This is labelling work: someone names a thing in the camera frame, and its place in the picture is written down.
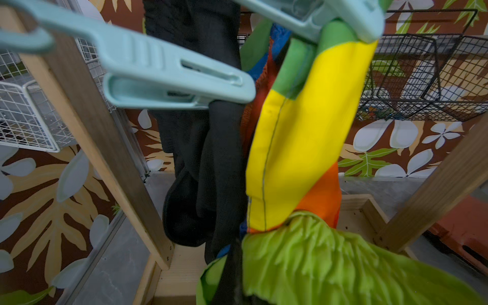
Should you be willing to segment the lime green shorts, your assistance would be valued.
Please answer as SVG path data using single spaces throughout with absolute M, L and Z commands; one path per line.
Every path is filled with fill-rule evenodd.
M 241 240 L 247 304 L 483 304 L 456 277 L 329 227 L 309 212 Z M 219 304 L 227 254 L 210 263 L 197 304 Z

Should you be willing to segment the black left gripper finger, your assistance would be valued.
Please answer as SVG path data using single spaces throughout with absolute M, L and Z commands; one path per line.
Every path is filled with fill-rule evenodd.
M 247 304 L 243 292 L 242 258 L 241 240 L 237 238 L 227 253 L 219 281 L 219 304 Z

